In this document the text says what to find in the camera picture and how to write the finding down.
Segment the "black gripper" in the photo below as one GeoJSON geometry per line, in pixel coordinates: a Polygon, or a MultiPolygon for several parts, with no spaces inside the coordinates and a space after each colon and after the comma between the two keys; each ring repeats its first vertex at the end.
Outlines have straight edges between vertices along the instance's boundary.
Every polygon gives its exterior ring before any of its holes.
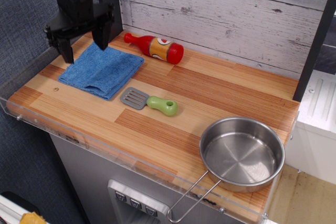
{"type": "Polygon", "coordinates": [[[57,46],[65,63],[74,63],[70,39],[92,32],[96,45],[105,50],[110,42],[113,5],[93,0],[57,0],[58,14],[44,27],[47,41],[57,46]]]}

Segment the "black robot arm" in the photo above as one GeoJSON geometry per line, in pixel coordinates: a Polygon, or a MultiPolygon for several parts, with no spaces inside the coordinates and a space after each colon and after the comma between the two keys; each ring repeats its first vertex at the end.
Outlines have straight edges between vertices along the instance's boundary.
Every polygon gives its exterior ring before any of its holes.
{"type": "Polygon", "coordinates": [[[96,45],[105,50],[114,22],[113,4],[93,0],[57,0],[57,15],[44,25],[47,41],[66,63],[74,63],[70,40],[87,32],[96,45]]]}

